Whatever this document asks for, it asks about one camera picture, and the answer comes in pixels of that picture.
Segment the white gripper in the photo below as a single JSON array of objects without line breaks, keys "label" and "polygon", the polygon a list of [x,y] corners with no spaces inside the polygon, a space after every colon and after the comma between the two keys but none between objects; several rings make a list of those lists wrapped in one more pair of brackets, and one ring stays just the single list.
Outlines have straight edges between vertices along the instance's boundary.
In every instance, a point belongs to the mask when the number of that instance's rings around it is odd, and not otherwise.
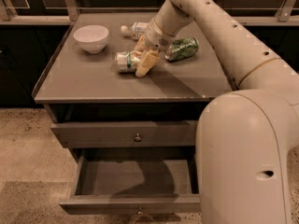
[{"label": "white gripper", "polygon": [[142,52],[140,63],[138,64],[135,75],[144,77],[148,71],[160,60],[159,51],[166,51],[174,37],[165,34],[157,25],[155,19],[151,19],[145,35],[140,36],[135,45],[135,51]]}]

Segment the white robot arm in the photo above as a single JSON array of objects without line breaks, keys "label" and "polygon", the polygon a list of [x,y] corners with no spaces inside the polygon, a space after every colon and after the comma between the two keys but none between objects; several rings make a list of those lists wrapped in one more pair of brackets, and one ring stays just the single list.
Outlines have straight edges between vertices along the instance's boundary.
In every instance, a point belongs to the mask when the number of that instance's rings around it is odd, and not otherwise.
[{"label": "white robot arm", "polygon": [[299,75],[212,0],[165,0],[142,49],[167,50],[196,22],[235,90],[196,132],[203,224],[292,224],[288,154],[299,143]]}]

